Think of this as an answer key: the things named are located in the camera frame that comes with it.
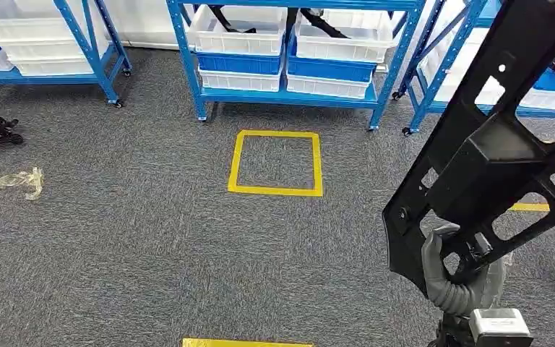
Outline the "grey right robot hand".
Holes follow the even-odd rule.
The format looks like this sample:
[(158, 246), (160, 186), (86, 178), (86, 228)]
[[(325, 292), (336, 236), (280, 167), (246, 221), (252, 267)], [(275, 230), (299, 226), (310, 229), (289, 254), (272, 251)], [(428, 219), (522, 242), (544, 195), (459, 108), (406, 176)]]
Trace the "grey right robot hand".
[(441, 250), (443, 238), (455, 234), (459, 229), (454, 223), (435, 228), (421, 247), (421, 260), (428, 300), (447, 314), (468, 317), (474, 309), (498, 307), (507, 277), (509, 257), (501, 257), (467, 274), (464, 281), (454, 281), (445, 270)]

